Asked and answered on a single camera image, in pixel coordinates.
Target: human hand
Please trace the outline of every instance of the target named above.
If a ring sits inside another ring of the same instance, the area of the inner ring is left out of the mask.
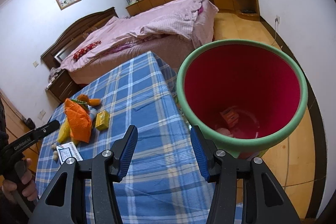
[[[27,171],[22,176],[21,181],[24,185],[27,185],[27,187],[22,191],[22,195],[25,196],[29,201],[33,201],[37,199],[37,190],[36,190],[36,184],[32,180],[32,173],[28,169],[28,167],[32,164],[31,159],[26,159],[26,166]],[[10,180],[4,180],[2,183],[2,192],[4,193],[5,197],[11,201],[12,203],[16,203],[13,195],[11,194],[12,191],[16,190],[16,183],[10,181]]]

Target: bucket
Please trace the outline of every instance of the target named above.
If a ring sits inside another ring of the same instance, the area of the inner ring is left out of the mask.
[[[184,60],[177,96],[191,125],[234,157],[287,138],[307,106],[300,67],[269,45],[239,39],[206,44]]]

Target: red floral pillow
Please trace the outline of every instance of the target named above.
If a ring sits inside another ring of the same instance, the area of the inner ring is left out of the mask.
[[[86,54],[87,52],[89,52],[90,50],[92,50],[93,48],[97,47],[98,45],[101,44],[101,41],[96,41],[91,43],[90,45],[78,50],[75,52],[75,54],[73,55],[73,58],[75,61],[77,61],[78,59],[80,59],[84,54]]]

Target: checkered blanket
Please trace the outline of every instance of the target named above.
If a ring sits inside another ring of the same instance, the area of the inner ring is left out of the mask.
[[[205,223],[208,217],[214,185],[200,175],[188,129],[172,97],[175,81],[175,72],[154,53],[147,52],[79,92],[100,98],[99,111],[110,113],[109,129],[93,129],[90,143],[78,145],[84,160],[111,148],[130,124],[138,128],[127,176],[121,183],[114,183],[124,223]],[[64,122],[63,105],[53,113],[51,120],[55,119]],[[43,140],[36,174],[40,195],[60,167],[52,159],[50,148],[57,135],[52,133]],[[90,180],[86,181],[86,211],[88,223],[94,223]],[[236,209],[236,214],[241,215],[241,208]]]

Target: blue plaid tablecloth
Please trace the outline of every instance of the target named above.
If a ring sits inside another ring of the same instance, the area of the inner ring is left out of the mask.
[[[214,185],[199,172],[189,130],[174,102],[176,73],[152,52],[144,53],[111,70],[73,96],[100,98],[98,111],[110,113],[110,127],[92,130],[90,143],[80,142],[84,160],[111,148],[128,126],[138,128],[138,142],[127,173],[114,183],[123,222],[143,224],[206,223]],[[51,117],[63,123],[63,105]],[[51,145],[58,131],[43,140],[36,185],[41,196],[56,174]],[[237,223],[241,210],[236,208]],[[86,181],[88,223],[94,223],[91,180]]]

